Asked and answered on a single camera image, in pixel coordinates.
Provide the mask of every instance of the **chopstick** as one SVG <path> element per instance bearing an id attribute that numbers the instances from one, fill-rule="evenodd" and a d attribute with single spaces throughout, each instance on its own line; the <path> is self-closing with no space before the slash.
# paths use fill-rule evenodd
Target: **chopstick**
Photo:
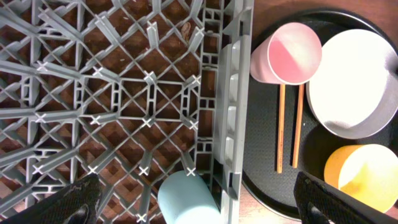
<path id="1" fill-rule="evenodd" d="M 285 123 L 285 85 L 279 87 L 279 127 L 278 127 L 278 146 L 277 146 L 277 165 L 276 172 L 282 173 L 282 163 L 284 158 L 284 123 Z"/>
<path id="2" fill-rule="evenodd" d="M 297 163 L 299 161 L 301 121 L 303 116 L 303 101 L 304 101 L 304 84 L 301 84 L 298 88 L 296 132 L 294 136 L 293 163 L 292 163 L 293 168 L 297 168 Z"/>

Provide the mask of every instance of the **wooden surface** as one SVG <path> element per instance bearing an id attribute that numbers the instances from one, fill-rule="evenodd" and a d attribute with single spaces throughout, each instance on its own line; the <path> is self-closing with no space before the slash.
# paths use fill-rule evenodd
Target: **wooden surface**
<path id="1" fill-rule="evenodd" d="M 353 11 L 379 26 L 398 45 L 398 1 L 396 0 L 255 0 L 253 39 L 275 21 L 295 12 L 317 7 L 337 7 Z M 398 203 L 387 212 L 398 218 Z M 262 206 L 242 186 L 239 223 L 298 223 L 282 218 Z"/>

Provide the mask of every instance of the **gray plastic dish rack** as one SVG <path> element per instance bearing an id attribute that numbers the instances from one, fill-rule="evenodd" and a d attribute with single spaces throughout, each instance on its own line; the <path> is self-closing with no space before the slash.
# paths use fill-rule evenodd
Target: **gray plastic dish rack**
<path id="1" fill-rule="evenodd" d="M 0 220 L 94 172 L 99 222 L 162 223 L 159 185 L 184 169 L 237 223 L 253 4 L 0 0 Z"/>

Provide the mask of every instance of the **black tray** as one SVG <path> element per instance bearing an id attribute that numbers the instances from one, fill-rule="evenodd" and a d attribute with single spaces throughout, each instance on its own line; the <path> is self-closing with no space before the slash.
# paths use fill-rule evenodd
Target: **black tray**
<path id="1" fill-rule="evenodd" d="M 371 30 L 394 44 L 373 23 L 339 9 L 300 12 L 266 29 L 253 43 L 252 51 L 278 27 L 287 22 L 301 22 L 311 27 L 322 45 L 334 35 L 348 29 Z M 286 86 L 283 172 L 277 174 L 276 148 L 278 130 L 279 86 L 259 83 L 250 77 L 246 139 L 243 159 L 243 185 L 264 206 L 287 218 L 298 219 L 293 188 L 300 170 L 323 180 L 323 168 L 330 154 L 351 144 L 381 144 L 398 154 L 398 115 L 379 133 L 364 139 L 343 139 L 327 131 L 312 115 L 307 97 L 304 99 L 298 167 L 293 169 L 297 86 Z"/>

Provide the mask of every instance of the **white bowl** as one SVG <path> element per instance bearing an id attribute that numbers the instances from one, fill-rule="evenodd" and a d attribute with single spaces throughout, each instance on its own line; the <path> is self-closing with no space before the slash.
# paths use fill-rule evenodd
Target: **white bowl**
<path id="1" fill-rule="evenodd" d="M 371 31 L 353 29 L 322 47 L 322 61 L 307 83 L 307 99 L 319 122 L 347 139 L 371 136 L 398 109 L 398 56 Z"/>

